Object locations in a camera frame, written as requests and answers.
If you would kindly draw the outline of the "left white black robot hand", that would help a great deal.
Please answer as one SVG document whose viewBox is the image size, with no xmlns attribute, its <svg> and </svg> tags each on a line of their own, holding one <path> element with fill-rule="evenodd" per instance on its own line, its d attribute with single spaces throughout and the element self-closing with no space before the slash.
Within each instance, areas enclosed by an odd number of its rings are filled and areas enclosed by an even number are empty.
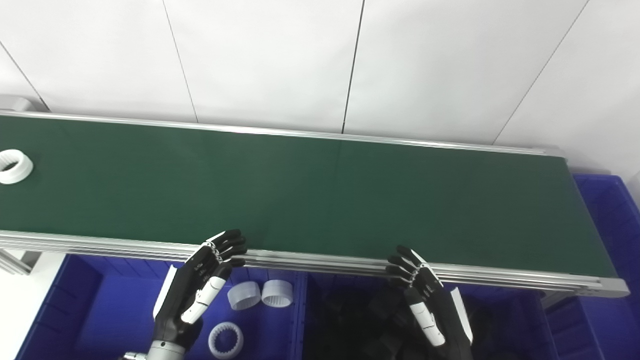
<svg viewBox="0 0 640 360">
<path fill-rule="evenodd" d="M 178 268 L 170 268 L 153 309 L 153 347 L 187 353 L 201 334 L 202 316 L 233 269 L 246 264 L 246 238 L 237 228 L 205 240 Z"/>
</svg>

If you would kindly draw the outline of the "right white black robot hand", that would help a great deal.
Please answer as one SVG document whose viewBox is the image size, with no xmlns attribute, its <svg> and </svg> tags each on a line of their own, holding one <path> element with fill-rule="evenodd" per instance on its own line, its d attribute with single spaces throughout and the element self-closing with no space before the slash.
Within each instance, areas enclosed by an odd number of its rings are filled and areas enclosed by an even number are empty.
<svg viewBox="0 0 640 360">
<path fill-rule="evenodd" d="M 473 331 L 466 306 L 455 287 L 448 291 L 430 264 L 414 249 L 399 244 L 385 271 L 400 287 L 421 332 L 442 360 L 471 360 Z"/>
</svg>

